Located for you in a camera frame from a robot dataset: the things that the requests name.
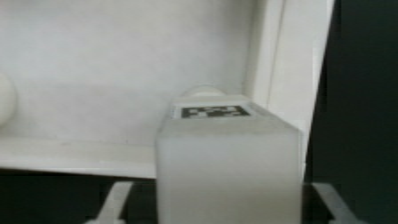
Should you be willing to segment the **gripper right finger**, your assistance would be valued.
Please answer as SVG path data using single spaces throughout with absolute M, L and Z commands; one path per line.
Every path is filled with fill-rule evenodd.
M 346 205 L 333 186 L 328 183 L 303 185 L 300 224 L 367 224 Z

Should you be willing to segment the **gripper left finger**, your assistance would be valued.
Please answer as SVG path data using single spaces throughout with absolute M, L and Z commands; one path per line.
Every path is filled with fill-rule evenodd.
M 97 214 L 83 224 L 157 224 L 152 182 L 113 183 Z

